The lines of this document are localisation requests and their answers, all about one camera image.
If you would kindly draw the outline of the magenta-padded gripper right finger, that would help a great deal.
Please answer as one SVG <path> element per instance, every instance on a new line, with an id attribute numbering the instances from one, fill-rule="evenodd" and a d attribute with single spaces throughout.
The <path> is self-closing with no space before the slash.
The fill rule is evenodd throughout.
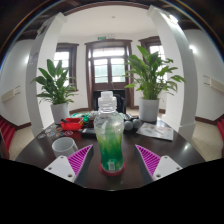
<path id="1" fill-rule="evenodd" d="M 182 169 L 168 155 L 159 156 L 147 148 L 136 145 L 136 155 L 145 183 L 151 183 Z"/>

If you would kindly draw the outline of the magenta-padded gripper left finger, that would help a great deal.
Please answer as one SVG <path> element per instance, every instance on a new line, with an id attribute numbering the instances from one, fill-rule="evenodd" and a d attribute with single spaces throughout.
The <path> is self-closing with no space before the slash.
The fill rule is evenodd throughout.
<path id="1" fill-rule="evenodd" d="M 85 179 L 93 154 L 93 146 L 88 145 L 68 157 L 59 156 L 45 168 L 45 171 L 72 183 L 81 184 Z"/>

